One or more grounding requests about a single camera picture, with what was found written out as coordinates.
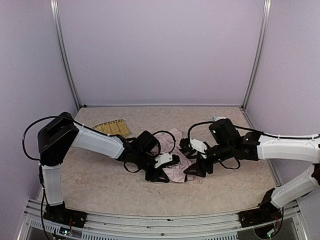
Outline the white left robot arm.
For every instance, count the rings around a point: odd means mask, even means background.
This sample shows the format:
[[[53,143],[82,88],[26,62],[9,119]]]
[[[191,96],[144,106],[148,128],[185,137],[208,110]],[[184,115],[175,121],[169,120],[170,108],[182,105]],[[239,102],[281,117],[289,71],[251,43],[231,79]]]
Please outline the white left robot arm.
[[[39,164],[45,200],[49,208],[64,209],[61,167],[65,158],[76,150],[90,152],[123,163],[135,165],[145,173],[145,180],[168,183],[169,177],[156,163],[160,143],[143,131],[136,137],[108,134],[77,122],[68,112],[49,116],[49,121],[37,134]]]

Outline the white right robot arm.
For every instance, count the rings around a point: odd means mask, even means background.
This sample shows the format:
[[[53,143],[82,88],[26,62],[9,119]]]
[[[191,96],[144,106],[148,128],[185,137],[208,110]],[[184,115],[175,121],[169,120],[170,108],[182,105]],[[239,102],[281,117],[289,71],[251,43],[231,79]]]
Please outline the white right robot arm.
[[[188,159],[195,159],[184,173],[198,177],[212,174],[214,165],[222,165],[225,160],[234,158],[259,161],[269,159],[297,160],[309,162],[310,167],[303,173],[267,191],[258,205],[261,210],[277,211],[286,204],[303,197],[320,187],[320,136],[272,135],[255,129],[247,129],[240,135],[239,126],[228,118],[208,121],[208,129],[216,145],[191,138],[191,133],[181,139],[179,146]]]

